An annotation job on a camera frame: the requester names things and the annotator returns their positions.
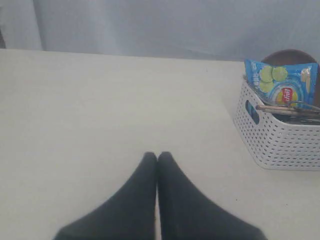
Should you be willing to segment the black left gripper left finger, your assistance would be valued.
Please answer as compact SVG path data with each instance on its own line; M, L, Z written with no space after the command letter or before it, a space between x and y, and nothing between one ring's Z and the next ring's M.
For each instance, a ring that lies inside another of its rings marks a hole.
M62 227L56 240L154 240L157 157L146 152L126 183L101 206Z

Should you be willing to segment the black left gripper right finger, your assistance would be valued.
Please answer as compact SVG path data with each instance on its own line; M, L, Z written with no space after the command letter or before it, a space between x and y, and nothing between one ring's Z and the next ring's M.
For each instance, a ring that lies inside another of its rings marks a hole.
M158 206L164 240L264 240L256 226L224 210L188 179L170 152L157 161Z

